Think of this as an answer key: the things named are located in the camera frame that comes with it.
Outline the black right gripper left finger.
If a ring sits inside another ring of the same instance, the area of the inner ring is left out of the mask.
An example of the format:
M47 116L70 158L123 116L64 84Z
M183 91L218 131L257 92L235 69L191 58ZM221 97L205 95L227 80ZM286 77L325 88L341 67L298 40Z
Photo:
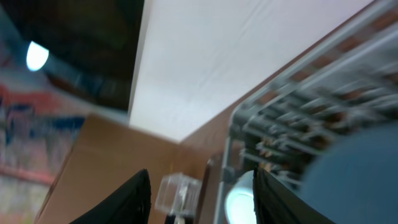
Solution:
M70 224L147 224L150 209L150 178L142 169Z

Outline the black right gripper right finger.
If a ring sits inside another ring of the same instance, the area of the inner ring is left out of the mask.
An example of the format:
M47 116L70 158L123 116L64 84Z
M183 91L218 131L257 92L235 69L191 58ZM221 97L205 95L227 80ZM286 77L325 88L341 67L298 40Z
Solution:
M258 224L333 224L264 169L254 169L252 189Z

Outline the light blue bowl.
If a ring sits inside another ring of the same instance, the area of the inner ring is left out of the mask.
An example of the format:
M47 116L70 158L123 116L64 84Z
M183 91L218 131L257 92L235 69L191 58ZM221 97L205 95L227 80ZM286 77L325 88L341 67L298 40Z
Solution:
M252 189L253 178L253 170L244 173L228 192L224 211L229 224L257 223Z

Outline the dark blue plate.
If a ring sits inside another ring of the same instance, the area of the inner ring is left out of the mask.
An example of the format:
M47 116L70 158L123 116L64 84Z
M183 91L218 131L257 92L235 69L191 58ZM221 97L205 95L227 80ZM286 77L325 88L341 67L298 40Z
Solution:
M397 123L338 141L307 169L299 195L335 223L397 224Z

